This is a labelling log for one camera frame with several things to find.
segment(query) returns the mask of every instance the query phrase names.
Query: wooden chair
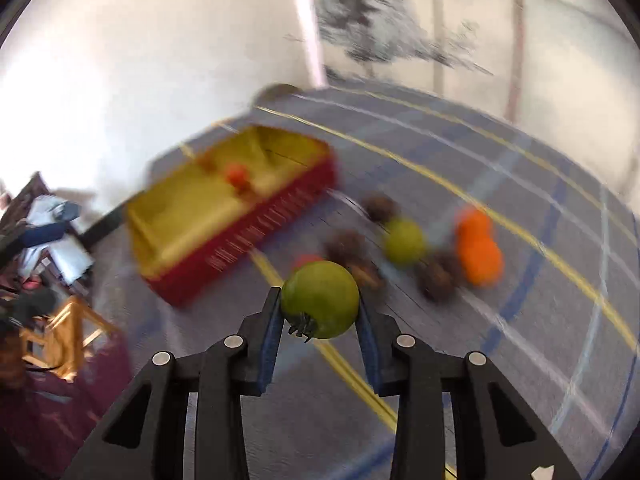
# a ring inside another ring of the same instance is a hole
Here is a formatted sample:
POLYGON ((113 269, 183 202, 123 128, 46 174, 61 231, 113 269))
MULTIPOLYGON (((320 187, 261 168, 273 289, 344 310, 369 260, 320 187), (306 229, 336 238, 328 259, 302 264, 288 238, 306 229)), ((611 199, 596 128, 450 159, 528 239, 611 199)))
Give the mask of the wooden chair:
POLYGON ((84 301, 71 296, 47 321, 43 334, 26 328, 20 330, 23 359, 40 368, 52 368, 58 377, 72 381, 84 360, 93 354, 92 342, 103 333, 110 335, 117 331, 84 301), (95 325, 95 330, 87 337, 83 331, 85 320, 95 325), (40 357, 28 351, 30 342, 42 347, 40 357))

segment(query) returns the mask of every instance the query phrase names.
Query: maroon fabric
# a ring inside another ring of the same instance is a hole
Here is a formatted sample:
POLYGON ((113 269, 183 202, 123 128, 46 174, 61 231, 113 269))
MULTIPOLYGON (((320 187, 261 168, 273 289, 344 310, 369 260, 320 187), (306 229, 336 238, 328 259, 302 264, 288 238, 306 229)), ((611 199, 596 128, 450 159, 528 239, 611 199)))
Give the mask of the maroon fabric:
POLYGON ((114 335, 73 383, 28 372, 25 388, 0 393, 0 425, 23 458, 58 478, 96 423, 131 380, 126 343, 114 335))

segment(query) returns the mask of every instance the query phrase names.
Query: blue line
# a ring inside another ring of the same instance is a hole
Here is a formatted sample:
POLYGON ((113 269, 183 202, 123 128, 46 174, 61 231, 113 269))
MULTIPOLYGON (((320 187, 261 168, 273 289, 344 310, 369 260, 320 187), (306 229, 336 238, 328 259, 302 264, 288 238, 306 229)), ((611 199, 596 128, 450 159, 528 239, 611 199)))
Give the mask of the blue line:
MULTIPOLYGON (((533 142, 533 137, 521 134, 515 141, 515 144, 523 150, 529 149, 533 142)), ((494 164, 500 166, 505 171, 511 171, 516 163, 520 160, 520 153, 515 150, 504 150, 494 164)), ((466 193, 473 198, 484 202, 486 197, 491 195, 495 189, 505 179, 505 173, 495 171, 491 166, 487 167, 480 175, 476 177, 473 184, 466 190, 466 193)), ((444 210, 440 217, 431 222, 427 229, 427 240, 434 245, 441 245, 446 241, 451 231, 451 225, 460 212, 460 208, 465 205, 465 201, 455 197, 454 201, 444 210)))
POLYGON ((135 327, 129 333, 129 336, 127 337, 127 339, 129 340, 129 347, 136 346, 147 337, 160 332, 162 328, 162 321, 160 317, 160 312, 156 308, 153 308, 152 312, 150 313, 150 317, 144 320, 140 325, 135 327))
MULTIPOLYGON (((638 225, 636 224, 636 217, 633 214, 632 214, 632 220, 634 223, 634 234, 636 235, 636 246, 638 246, 638 244, 640 244, 640 239, 638 239, 638 225)), ((640 248, 638 248, 638 266, 640 267, 640 248)), ((625 411, 626 399, 629 396, 629 390, 631 389, 631 382, 633 381, 634 374, 636 372, 636 362, 638 362, 638 353, 634 352, 634 358, 631 360, 631 369, 629 370, 629 376, 626 379, 625 391, 622 394, 622 400, 620 400, 620 406, 618 407, 618 412, 616 413, 616 416, 613 419, 613 424, 611 425, 611 431, 609 432, 609 436, 607 437, 605 443, 603 444, 602 449, 600 450, 600 453, 598 453, 598 457, 596 458, 595 462, 591 466, 591 469, 589 469, 589 472, 587 473, 587 476, 585 477, 584 480, 591 480, 591 477, 593 476, 593 474, 596 472, 596 469, 600 465, 600 462, 602 461, 604 454, 607 452, 607 449, 609 449, 611 437, 613 436, 613 433, 616 431, 618 423, 620 422, 620 418, 622 418, 622 413, 625 411)))
MULTIPOLYGON (((453 124, 442 131, 440 136, 446 136, 448 140, 455 142, 460 137, 468 134, 469 131, 470 130, 462 124, 453 124)), ((400 151, 399 155, 409 157, 411 160, 414 160, 419 164, 423 164, 431 155, 438 153, 444 146, 445 144, 439 142, 437 139, 433 139, 432 137, 421 143, 419 146, 415 146, 409 150, 400 151)), ((355 177, 350 184, 351 186, 358 186, 359 184, 366 182, 368 187, 378 186, 383 182, 387 182, 390 179, 403 174, 405 171, 406 168, 402 164, 399 164, 394 160, 386 160, 380 164, 380 166, 368 171, 364 175, 355 177)), ((349 194, 349 186, 344 186, 344 188, 345 192, 349 194)))
POLYGON ((360 480, 361 478, 367 478, 371 471, 383 465, 383 463, 393 456, 395 445, 395 439, 385 442, 376 452, 365 456, 350 469, 347 469, 345 475, 337 474, 331 478, 335 480, 360 480))
MULTIPOLYGON (((567 163, 563 163, 562 172, 566 173, 568 169, 567 163)), ((554 189, 553 198, 559 204, 564 202, 566 197, 566 182, 558 178, 556 181, 556 188, 554 189)), ((545 245, 550 245, 554 240, 554 235, 556 233, 556 227, 558 226, 558 221, 560 219, 560 211, 559 209, 549 206, 549 210, 546 213, 545 222, 542 227, 542 232, 538 239, 545 245)), ((507 321, 511 321, 514 317, 518 315, 522 306, 524 305, 525 300, 527 299, 527 295, 531 290, 540 269, 542 268, 543 263, 545 262, 545 257, 536 249, 532 249, 529 255, 529 261, 527 262, 527 267, 522 274, 522 278, 520 279, 520 283, 513 290, 509 299, 506 301, 505 305, 500 310, 500 315, 507 321)), ((500 329, 495 326, 489 330, 486 338, 484 339, 484 344, 482 345, 482 352, 485 354, 491 354, 498 348, 500 341, 502 339, 502 332, 500 329)))
MULTIPOLYGON (((607 275, 609 273, 609 215, 607 211, 607 191, 603 184, 600 184, 600 202, 602 203, 602 211, 600 213, 600 221, 602 224, 602 255, 600 257, 600 295, 607 299, 609 293, 607 291, 607 275)), ((593 302, 593 308, 591 309, 591 320, 587 329, 587 335, 582 344, 582 352, 580 358, 575 366, 574 373, 571 377, 571 386, 577 388, 582 382, 582 376, 585 371, 588 370, 590 365, 591 353, 593 352, 593 346, 596 341, 596 335, 600 329, 600 319, 602 318, 602 307, 600 301, 593 302)), ((569 387, 564 392, 564 398, 560 408, 556 411, 549 431, 551 434, 556 434, 562 428, 564 420, 569 413, 573 402, 572 388, 569 387)))

